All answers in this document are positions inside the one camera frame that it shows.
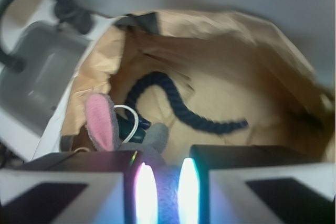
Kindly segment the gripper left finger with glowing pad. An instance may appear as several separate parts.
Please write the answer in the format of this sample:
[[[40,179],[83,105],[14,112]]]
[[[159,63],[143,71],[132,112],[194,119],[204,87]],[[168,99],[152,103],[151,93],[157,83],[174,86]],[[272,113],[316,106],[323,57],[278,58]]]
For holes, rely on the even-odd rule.
[[[50,153],[1,170],[1,223],[157,223],[139,151]]]

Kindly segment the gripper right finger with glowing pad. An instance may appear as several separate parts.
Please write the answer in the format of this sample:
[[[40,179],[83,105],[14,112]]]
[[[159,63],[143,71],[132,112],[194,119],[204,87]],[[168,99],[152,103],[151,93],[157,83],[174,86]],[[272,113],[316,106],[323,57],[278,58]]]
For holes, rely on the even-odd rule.
[[[283,146],[193,145],[180,223],[335,223],[335,164]]]

